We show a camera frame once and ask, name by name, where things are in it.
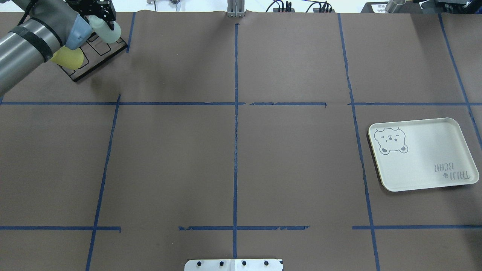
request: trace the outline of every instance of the yellow bottle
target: yellow bottle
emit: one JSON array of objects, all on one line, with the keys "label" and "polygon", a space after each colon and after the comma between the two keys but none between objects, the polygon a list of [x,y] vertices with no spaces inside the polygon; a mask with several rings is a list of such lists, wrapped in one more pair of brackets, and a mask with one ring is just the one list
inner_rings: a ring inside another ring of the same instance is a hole
[{"label": "yellow bottle", "polygon": [[80,48],[71,50],[62,46],[50,60],[68,69],[78,69],[84,62],[84,54]]}]

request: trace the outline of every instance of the plastic bottle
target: plastic bottle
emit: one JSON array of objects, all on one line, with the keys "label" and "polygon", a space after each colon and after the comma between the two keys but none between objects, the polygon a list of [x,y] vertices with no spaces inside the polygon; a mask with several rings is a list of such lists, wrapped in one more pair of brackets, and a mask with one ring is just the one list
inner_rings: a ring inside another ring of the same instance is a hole
[{"label": "plastic bottle", "polygon": [[57,52],[54,53],[54,56],[50,59],[50,61],[68,69],[78,69],[84,62],[84,53],[80,48],[71,50],[65,46],[62,46]]},{"label": "plastic bottle", "polygon": [[97,16],[89,16],[89,24],[105,43],[114,43],[121,37],[121,27],[114,21],[114,30],[110,30],[107,23]]}]

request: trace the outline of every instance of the blue tape line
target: blue tape line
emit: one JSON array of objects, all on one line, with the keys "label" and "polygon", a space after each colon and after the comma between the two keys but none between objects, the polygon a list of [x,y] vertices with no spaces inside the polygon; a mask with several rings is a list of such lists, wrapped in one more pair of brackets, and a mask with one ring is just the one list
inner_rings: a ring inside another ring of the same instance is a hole
[{"label": "blue tape line", "polygon": [[[179,230],[233,230],[233,226],[189,226]],[[306,230],[309,226],[237,226],[236,230]]]},{"label": "blue tape line", "polygon": [[327,106],[326,103],[252,103],[250,106]]},{"label": "blue tape line", "polygon": [[199,103],[199,102],[121,102],[122,106],[235,106],[236,103],[215,102],[215,103]]},{"label": "blue tape line", "polygon": [[238,230],[306,230],[309,226],[238,226]]},{"label": "blue tape line", "polygon": [[[353,230],[370,230],[371,226],[353,226]],[[482,230],[482,225],[381,225],[375,230],[471,229]]]},{"label": "blue tape line", "polygon": [[353,105],[353,103],[355,102],[355,98],[353,97],[353,90],[351,88],[351,82],[350,82],[350,77],[348,75],[348,58],[347,58],[347,50],[345,48],[345,38],[343,37],[343,26],[342,26],[342,23],[341,23],[341,15],[340,13],[338,13],[338,24],[339,24],[339,28],[340,28],[340,38],[341,38],[341,46],[342,46],[342,49],[343,49],[343,58],[344,58],[344,61],[345,61],[345,71],[346,71],[346,75],[347,75],[347,83],[348,83],[348,88],[350,90],[350,101],[351,101],[351,111],[352,111],[352,114],[353,114],[353,123],[355,124],[355,134],[356,134],[356,137],[357,137],[357,144],[358,144],[358,154],[360,156],[360,162],[361,162],[361,167],[362,167],[362,170],[363,170],[363,184],[365,185],[365,199],[366,199],[366,207],[367,207],[367,210],[368,210],[368,219],[370,221],[370,231],[371,231],[371,234],[372,234],[372,244],[373,244],[373,254],[375,256],[375,266],[376,266],[376,270],[377,271],[380,271],[380,262],[378,260],[378,249],[376,247],[376,238],[375,238],[375,229],[373,228],[373,215],[372,215],[372,207],[371,207],[371,204],[370,204],[370,194],[368,192],[368,184],[367,184],[367,181],[366,181],[366,173],[365,173],[365,163],[363,161],[363,152],[362,152],[362,143],[360,141],[360,132],[358,130],[358,122],[357,122],[357,116],[356,116],[356,111],[355,111],[355,106]]},{"label": "blue tape line", "polygon": [[[0,226],[0,230],[93,230],[92,226]],[[97,230],[118,230],[120,227],[98,227]]]},{"label": "blue tape line", "polygon": [[33,106],[69,106],[69,105],[81,105],[81,106],[110,106],[116,105],[115,102],[4,102],[5,105],[33,105]]},{"label": "blue tape line", "polygon": [[129,32],[129,40],[127,41],[127,49],[125,51],[126,53],[129,53],[129,50],[131,49],[132,32],[134,31],[134,21],[135,21],[135,12],[132,13],[131,31]]},{"label": "blue tape line", "polygon": [[466,103],[349,103],[349,106],[466,106]]},{"label": "blue tape line", "polygon": [[238,257],[238,27],[234,26],[234,175],[233,175],[233,258]]},{"label": "blue tape line", "polygon": [[189,226],[178,227],[179,230],[233,230],[232,226]]},{"label": "blue tape line", "polygon": [[472,113],[472,108],[470,108],[469,98],[467,97],[464,84],[462,83],[462,79],[460,78],[460,73],[458,72],[457,64],[455,63],[454,55],[452,54],[452,49],[450,48],[449,40],[447,38],[447,33],[445,32],[445,27],[443,26],[442,15],[440,13],[439,13],[439,22],[440,22],[440,27],[442,29],[443,38],[445,39],[445,44],[447,45],[447,49],[449,51],[450,59],[452,60],[452,65],[454,66],[455,74],[457,75],[457,80],[458,80],[458,84],[460,85],[460,90],[462,90],[462,95],[464,96],[465,103],[467,104],[467,110],[469,110],[470,119],[472,120],[472,125],[474,126],[475,134],[477,135],[477,140],[479,141],[479,146],[482,149],[482,138],[479,133],[479,128],[477,127],[477,123],[475,122],[474,114]]},{"label": "blue tape line", "polygon": [[107,166],[109,164],[110,151],[112,150],[112,139],[114,138],[114,129],[116,128],[117,114],[119,112],[119,102],[120,102],[120,100],[121,100],[121,95],[119,95],[119,97],[117,98],[116,110],[114,112],[114,120],[112,121],[112,129],[110,130],[109,147],[107,149],[106,163],[104,165],[104,173],[102,174],[102,182],[101,182],[101,185],[100,185],[99,199],[97,201],[97,209],[95,211],[94,229],[92,230],[92,237],[91,237],[91,244],[90,244],[90,248],[89,248],[89,255],[87,257],[87,264],[85,266],[86,271],[89,271],[89,269],[90,269],[90,263],[91,263],[91,260],[92,260],[92,252],[94,251],[95,235],[96,235],[96,232],[97,232],[97,224],[99,223],[99,214],[100,214],[100,206],[102,204],[102,197],[104,196],[104,187],[106,185],[106,177],[107,177]]},{"label": "blue tape line", "polygon": [[[5,105],[87,105],[87,106],[114,106],[117,102],[4,102]],[[230,102],[121,102],[121,106],[233,106],[235,103]]]}]

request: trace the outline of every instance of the metal stand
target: metal stand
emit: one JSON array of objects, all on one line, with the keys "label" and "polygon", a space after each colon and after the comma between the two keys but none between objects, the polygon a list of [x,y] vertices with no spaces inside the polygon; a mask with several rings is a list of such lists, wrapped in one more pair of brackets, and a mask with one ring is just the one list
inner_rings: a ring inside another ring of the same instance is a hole
[{"label": "metal stand", "polygon": [[244,17],[244,0],[228,0],[228,17]]}]

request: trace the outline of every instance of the white metal bracket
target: white metal bracket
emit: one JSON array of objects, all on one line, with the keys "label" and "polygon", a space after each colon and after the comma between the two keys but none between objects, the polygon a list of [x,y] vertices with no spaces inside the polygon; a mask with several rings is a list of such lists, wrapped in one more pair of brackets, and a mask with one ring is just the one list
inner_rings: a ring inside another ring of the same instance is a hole
[{"label": "white metal bracket", "polygon": [[244,0],[228,0],[228,17],[244,17]]},{"label": "white metal bracket", "polygon": [[283,260],[189,260],[184,266],[184,271],[283,271]]}]

